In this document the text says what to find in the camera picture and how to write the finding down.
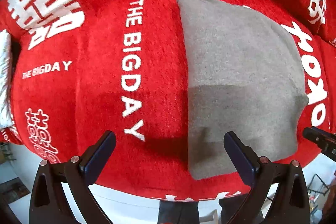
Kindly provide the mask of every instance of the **person's leg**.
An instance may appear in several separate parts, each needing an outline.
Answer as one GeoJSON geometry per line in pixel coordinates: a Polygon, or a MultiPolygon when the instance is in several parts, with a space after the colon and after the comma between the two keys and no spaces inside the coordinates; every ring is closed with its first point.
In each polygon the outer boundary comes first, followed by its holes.
{"type": "MultiPolygon", "coordinates": [[[[237,195],[231,198],[223,198],[219,200],[219,205],[222,207],[222,211],[220,213],[220,218],[222,224],[226,224],[230,218],[235,214],[235,212],[239,209],[240,205],[243,203],[246,198],[245,195],[237,195]]],[[[260,211],[258,216],[255,218],[253,224],[259,224],[264,220],[263,214],[260,211]]]]}
{"type": "Polygon", "coordinates": [[[157,224],[200,224],[198,202],[171,202],[160,200],[157,224]]]}

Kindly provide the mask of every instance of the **folded gray cloth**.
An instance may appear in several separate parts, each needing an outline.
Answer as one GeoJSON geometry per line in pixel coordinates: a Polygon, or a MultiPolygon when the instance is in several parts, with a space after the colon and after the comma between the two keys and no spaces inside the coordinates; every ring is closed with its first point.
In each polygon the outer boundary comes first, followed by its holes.
{"type": "Polygon", "coordinates": [[[249,8],[219,0],[177,2],[188,60],[192,177],[236,171],[223,146],[228,131],[272,161],[295,153],[308,97],[293,37],[249,8]]]}

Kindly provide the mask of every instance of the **white pillow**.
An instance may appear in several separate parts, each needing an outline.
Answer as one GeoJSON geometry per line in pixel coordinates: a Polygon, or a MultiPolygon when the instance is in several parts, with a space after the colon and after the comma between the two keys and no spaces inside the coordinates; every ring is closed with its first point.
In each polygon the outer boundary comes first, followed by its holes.
{"type": "Polygon", "coordinates": [[[9,108],[11,83],[11,35],[0,32],[0,129],[13,125],[9,108]]]}

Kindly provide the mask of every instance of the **floor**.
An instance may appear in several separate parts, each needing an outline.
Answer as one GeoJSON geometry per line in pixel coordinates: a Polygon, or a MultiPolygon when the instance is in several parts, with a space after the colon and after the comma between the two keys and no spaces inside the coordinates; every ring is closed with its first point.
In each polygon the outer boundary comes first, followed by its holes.
{"type": "MultiPolygon", "coordinates": [[[[22,180],[26,187],[29,190],[32,190],[36,171],[42,159],[36,154],[30,152],[23,145],[10,144],[10,147],[14,157],[17,159],[16,161],[11,162],[13,171],[22,180]]],[[[303,172],[307,183],[310,182],[315,173],[318,173],[318,175],[328,184],[333,180],[335,170],[336,163],[320,154],[314,161],[303,169],[303,172]]],[[[77,221],[85,223],[85,220],[83,219],[71,195],[68,185],[63,184],[63,188],[77,221]]],[[[89,188],[101,208],[114,224],[157,223],[159,209],[158,200],[133,196],[100,185],[91,185],[89,188]]],[[[276,188],[277,185],[272,185],[268,196],[272,196],[272,194],[275,193],[276,188]]],[[[28,224],[29,201],[30,195],[10,204],[13,212],[23,224],[28,224]]],[[[269,205],[270,203],[265,203],[263,206],[262,212],[264,215],[266,215],[269,205]]],[[[221,211],[217,200],[199,202],[198,208],[200,217],[211,214],[213,210],[217,210],[218,214],[220,214],[221,211]]]]}

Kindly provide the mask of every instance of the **metal screw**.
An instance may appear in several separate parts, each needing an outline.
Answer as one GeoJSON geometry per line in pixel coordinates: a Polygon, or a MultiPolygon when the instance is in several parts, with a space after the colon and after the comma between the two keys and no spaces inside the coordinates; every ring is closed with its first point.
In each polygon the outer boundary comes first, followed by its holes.
{"type": "Polygon", "coordinates": [[[45,166],[47,163],[48,163],[47,160],[41,160],[40,165],[41,165],[41,166],[45,166]]]}
{"type": "Polygon", "coordinates": [[[295,167],[299,167],[299,166],[300,166],[300,163],[299,163],[297,160],[292,161],[292,164],[293,164],[295,167]]]}
{"type": "Polygon", "coordinates": [[[78,156],[73,156],[72,158],[71,158],[71,162],[73,162],[73,163],[76,163],[76,162],[78,162],[79,161],[79,157],[78,156]]]}
{"type": "Polygon", "coordinates": [[[266,164],[266,163],[268,163],[268,161],[269,161],[269,160],[268,160],[267,157],[265,157],[265,156],[260,157],[260,162],[266,164]]]}

